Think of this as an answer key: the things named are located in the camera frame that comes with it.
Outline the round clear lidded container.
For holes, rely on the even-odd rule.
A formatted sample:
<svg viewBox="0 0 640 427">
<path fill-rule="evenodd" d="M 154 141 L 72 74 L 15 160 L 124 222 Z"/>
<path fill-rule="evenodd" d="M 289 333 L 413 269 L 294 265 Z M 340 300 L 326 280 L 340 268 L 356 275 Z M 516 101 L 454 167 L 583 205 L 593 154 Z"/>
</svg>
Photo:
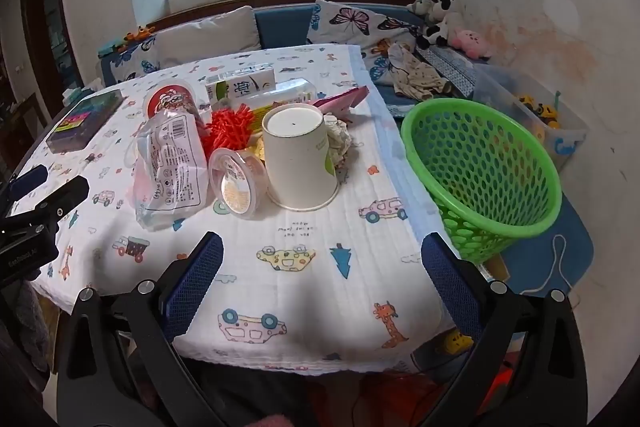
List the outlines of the round clear lidded container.
<svg viewBox="0 0 640 427">
<path fill-rule="evenodd" d="M 266 197 L 268 176 L 250 150 L 219 147 L 208 161 L 209 184 L 232 215 L 250 219 Z"/>
</svg>

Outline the white paper cup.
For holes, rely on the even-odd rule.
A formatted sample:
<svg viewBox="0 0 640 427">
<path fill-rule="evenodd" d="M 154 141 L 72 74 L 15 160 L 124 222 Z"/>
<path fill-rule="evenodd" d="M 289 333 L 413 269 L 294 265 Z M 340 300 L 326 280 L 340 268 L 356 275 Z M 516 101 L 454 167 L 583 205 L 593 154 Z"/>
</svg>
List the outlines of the white paper cup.
<svg viewBox="0 0 640 427">
<path fill-rule="evenodd" d="M 312 211 L 338 191 L 323 115 L 309 104 L 285 104 L 262 120 L 268 195 L 282 208 Z"/>
</svg>

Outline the blue floor mat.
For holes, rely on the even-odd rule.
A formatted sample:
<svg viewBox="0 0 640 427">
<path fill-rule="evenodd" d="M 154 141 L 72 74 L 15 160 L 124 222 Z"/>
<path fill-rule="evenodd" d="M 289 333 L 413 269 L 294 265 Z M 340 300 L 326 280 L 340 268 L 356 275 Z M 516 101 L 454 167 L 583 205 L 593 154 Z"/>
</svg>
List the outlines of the blue floor mat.
<svg viewBox="0 0 640 427">
<path fill-rule="evenodd" d="M 502 252 L 506 285 L 514 293 L 544 297 L 551 289 L 568 295 L 585 275 L 594 247 L 582 219 L 566 197 L 553 225 L 532 239 L 520 239 Z"/>
</svg>

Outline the black white cow plush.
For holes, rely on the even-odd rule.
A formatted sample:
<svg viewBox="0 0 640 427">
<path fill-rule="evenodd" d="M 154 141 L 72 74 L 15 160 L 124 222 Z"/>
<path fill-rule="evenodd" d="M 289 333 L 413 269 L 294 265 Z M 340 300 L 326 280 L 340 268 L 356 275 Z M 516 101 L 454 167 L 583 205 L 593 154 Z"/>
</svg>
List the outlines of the black white cow plush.
<svg viewBox="0 0 640 427">
<path fill-rule="evenodd" d="M 424 50 L 430 46 L 450 46 L 462 49 L 465 22 L 460 0 L 414 0 L 407 5 L 410 13 L 421 17 L 424 25 L 416 37 L 416 45 Z"/>
</svg>

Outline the red printed plastic cup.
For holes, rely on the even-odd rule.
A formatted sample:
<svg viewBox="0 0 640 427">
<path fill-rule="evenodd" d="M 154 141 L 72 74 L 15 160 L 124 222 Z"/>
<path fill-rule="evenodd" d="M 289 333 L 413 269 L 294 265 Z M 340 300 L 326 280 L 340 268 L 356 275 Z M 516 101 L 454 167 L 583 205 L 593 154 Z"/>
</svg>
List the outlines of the red printed plastic cup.
<svg viewBox="0 0 640 427">
<path fill-rule="evenodd" d="M 169 112 L 186 112 L 194 117 L 200 117 L 198 104 L 189 83 L 180 79 L 164 80 L 146 92 L 143 102 L 143 115 L 151 119 L 164 110 Z"/>
</svg>

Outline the blue sofa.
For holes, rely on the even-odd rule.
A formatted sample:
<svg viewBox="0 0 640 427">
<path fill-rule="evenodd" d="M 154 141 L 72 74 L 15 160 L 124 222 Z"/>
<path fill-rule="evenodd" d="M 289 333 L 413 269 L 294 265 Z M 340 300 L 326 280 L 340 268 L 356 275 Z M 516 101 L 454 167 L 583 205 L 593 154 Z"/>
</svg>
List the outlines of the blue sofa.
<svg viewBox="0 0 640 427">
<path fill-rule="evenodd" d="M 296 46 L 296 44 L 306 43 L 307 30 L 311 20 L 312 6 L 311 3 L 287 4 L 282 6 L 270 6 L 269 8 L 260 8 L 254 11 L 257 30 L 259 34 L 260 44 L 263 49 L 285 48 L 286 46 Z M 373 12 L 381 13 L 385 16 L 397 18 L 406 24 L 418 26 L 422 20 L 416 15 L 410 13 L 404 6 L 377 4 L 377 3 L 356 3 L 359 9 L 370 9 Z M 442 58 L 444 51 L 435 53 L 435 63 L 432 63 L 442 75 L 445 75 L 443 67 L 451 66 Z M 110 87 L 116 80 L 113 72 L 115 63 L 119 60 L 118 54 L 112 52 L 104 57 L 100 57 L 98 72 L 104 80 L 105 86 Z M 471 100 L 474 91 L 475 74 L 471 66 L 467 72 L 460 72 L 455 68 L 448 69 L 452 72 L 452 79 L 447 77 L 454 86 L 454 94 L 461 95 L 462 98 Z M 413 101 L 408 98 L 396 95 L 393 87 L 378 86 L 383 100 L 388 106 L 407 107 L 413 106 Z"/>
</svg>

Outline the clear plastic toy bin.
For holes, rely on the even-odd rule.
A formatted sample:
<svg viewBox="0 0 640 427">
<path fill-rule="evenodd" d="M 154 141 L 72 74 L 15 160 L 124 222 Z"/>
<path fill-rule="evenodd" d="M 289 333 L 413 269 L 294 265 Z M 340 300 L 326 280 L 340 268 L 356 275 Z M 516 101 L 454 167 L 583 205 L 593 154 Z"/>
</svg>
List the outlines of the clear plastic toy bin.
<svg viewBox="0 0 640 427">
<path fill-rule="evenodd" d="M 475 66 L 473 100 L 506 114 L 544 147 L 559 171 L 586 141 L 588 128 L 562 100 L 533 77 L 512 68 Z"/>
</svg>

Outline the butterfly print pillow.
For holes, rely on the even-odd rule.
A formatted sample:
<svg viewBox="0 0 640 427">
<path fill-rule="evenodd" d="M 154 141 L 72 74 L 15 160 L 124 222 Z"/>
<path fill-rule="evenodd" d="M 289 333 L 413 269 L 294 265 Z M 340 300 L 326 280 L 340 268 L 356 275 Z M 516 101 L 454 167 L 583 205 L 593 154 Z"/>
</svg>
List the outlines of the butterfly print pillow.
<svg viewBox="0 0 640 427">
<path fill-rule="evenodd" d="M 388 50 L 394 45 L 409 52 L 416 47 L 421 26 L 351 5 L 316 0 L 307 31 L 309 44 L 334 43 L 359 46 L 363 63 L 376 84 L 393 84 L 394 66 Z"/>
<path fill-rule="evenodd" d="M 155 37 L 135 43 L 122 52 L 112 52 L 100 60 L 100 73 L 106 87 L 160 70 Z"/>
</svg>

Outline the crumpled beige cloth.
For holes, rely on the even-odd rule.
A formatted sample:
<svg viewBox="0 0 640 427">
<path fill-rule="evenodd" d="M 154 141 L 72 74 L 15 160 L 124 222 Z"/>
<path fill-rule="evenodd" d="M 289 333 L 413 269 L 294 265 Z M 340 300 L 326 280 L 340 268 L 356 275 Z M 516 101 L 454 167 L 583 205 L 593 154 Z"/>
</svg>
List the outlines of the crumpled beige cloth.
<svg viewBox="0 0 640 427">
<path fill-rule="evenodd" d="M 387 57 L 396 95 L 422 102 L 451 93 L 451 83 L 433 66 L 416 58 L 403 44 L 394 43 L 387 51 Z"/>
</svg>

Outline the pink snack bag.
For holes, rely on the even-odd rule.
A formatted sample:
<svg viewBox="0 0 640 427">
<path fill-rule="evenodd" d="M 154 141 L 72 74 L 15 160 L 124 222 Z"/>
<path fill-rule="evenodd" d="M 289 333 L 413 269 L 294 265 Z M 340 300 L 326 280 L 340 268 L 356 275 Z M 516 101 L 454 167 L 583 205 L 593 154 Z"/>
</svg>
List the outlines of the pink snack bag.
<svg viewBox="0 0 640 427">
<path fill-rule="evenodd" d="M 348 114 L 352 108 L 357 107 L 367 98 L 368 94 L 368 87 L 356 87 L 327 98 L 318 98 L 312 102 L 312 105 L 320 109 L 322 114 L 333 114 L 338 117 Z"/>
</svg>

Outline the pink plush toy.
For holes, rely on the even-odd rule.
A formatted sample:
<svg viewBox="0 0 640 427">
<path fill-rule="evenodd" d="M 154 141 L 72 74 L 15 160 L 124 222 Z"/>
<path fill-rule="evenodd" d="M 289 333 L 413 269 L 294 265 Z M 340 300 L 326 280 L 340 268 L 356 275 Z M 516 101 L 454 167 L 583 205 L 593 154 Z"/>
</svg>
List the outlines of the pink plush toy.
<svg viewBox="0 0 640 427">
<path fill-rule="evenodd" d="M 488 60 L 492 55 L 490 43 L 476 31 L 460 29 L 450 32 L 448 43 L 471 60 Z"/>
</svg>

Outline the clear plastic bottle yellow label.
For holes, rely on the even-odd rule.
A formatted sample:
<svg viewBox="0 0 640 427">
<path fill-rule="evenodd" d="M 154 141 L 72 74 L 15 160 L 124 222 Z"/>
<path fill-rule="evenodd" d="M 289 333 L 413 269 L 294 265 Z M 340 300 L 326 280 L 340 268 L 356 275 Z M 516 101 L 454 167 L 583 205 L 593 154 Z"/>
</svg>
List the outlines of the clear plastic bottle yellow label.
<svg viewBox="0 0 640 427">
<path fill-rule="evenodd" d="M 288 103 L 312 102 L 317 98 L 317 89 L 304 78 L 293 78 L 275 83 L 271 88 L 255 91 L 239 98 L 230 98 L 233 109 L 246 105 L 251 110 Z"/>
</svg>

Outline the white green milk carton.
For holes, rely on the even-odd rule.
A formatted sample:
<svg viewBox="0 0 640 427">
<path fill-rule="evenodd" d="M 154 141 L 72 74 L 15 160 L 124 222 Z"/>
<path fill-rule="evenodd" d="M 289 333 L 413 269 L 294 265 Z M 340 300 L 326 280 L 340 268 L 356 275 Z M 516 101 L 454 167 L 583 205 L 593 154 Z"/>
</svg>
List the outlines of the white green milk carton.
<svg viewBox="0 0 640 427">
<path fill-rule="evenodd" d="M 237 109 L 246 105 L 256 109 L 267 105 L 266 93 L 276 85 L 273 68 L 267 65 L 248 66 L 221 72 L 205 81 L 205 89 L 213 110 Z"/>
</svg>

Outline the clear printed plastic bag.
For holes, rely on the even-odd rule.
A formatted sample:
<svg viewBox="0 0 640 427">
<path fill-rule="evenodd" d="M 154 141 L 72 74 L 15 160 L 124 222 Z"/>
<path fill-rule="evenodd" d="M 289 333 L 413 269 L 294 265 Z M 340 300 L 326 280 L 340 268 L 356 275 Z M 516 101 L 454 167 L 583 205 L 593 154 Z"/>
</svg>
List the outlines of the clear printed plastic bag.
<svg viewBox="0 0 640 427">
<path fill-rule="evenodd" d="M 195 117 L 164 109 L 149 119 L 136 139 L 131 204 L 148 231 L 170 228 L 202 210 L 209 174 Z"/>
</svg>

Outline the left butterfly print pillow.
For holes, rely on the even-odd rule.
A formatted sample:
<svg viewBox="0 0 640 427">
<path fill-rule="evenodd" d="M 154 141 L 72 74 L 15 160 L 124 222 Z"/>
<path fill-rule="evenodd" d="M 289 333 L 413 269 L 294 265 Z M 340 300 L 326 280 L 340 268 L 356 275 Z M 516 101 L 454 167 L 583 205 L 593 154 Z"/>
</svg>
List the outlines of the left butterfly print pillow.
<svg viewBox="0 0 640 427">
<path fill-rule="evenodd" d="M 100 73 L 106 87 L 160 70 L 155 37 L 135 43 L 122 52 L 112 52 L 100 60 Z"/>
</svg>

